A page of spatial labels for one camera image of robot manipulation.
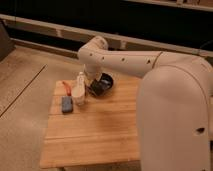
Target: gray floor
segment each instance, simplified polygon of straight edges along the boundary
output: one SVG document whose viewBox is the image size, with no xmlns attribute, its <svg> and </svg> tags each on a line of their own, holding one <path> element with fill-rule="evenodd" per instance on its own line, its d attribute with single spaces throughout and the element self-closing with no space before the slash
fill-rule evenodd
<svg viewBox="0 0 213 171">
<path fill-rule="evenodd" d="M 15 53 L 23 60 L 29 57 L 34 64 L 45 64 L 46 67 L 0 118 L 0 171 L 42 171 L 39 168 L 40 152 L 55 82 L 76 78 L 82 65 L 76 59 L 24 47 L 17 47 Z M 140 166 L 133 162 L 66 169 L 139 171 Z"/>
</svg>

